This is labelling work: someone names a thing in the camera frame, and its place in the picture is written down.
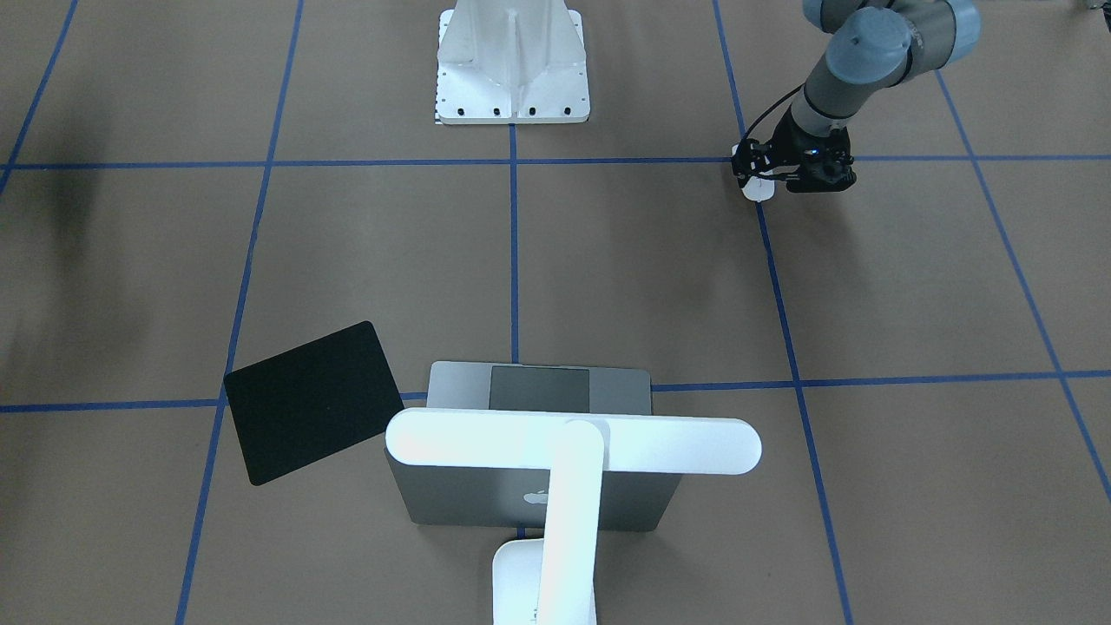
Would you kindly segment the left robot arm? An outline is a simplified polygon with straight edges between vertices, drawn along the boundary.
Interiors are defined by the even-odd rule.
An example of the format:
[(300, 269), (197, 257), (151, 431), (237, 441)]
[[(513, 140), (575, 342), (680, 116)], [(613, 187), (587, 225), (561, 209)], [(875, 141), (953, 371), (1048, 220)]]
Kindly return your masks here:
[(850, 121), (878, 91), (955, 63), (975, 50), (983, 16), (972, 1), (805, 1), (803, 16), (830, 36), (805, 82), (775, 102), (773, 134), (745, 132), (731, 167), (742, 193), (769, 201), (841, 193), (857, 180)]

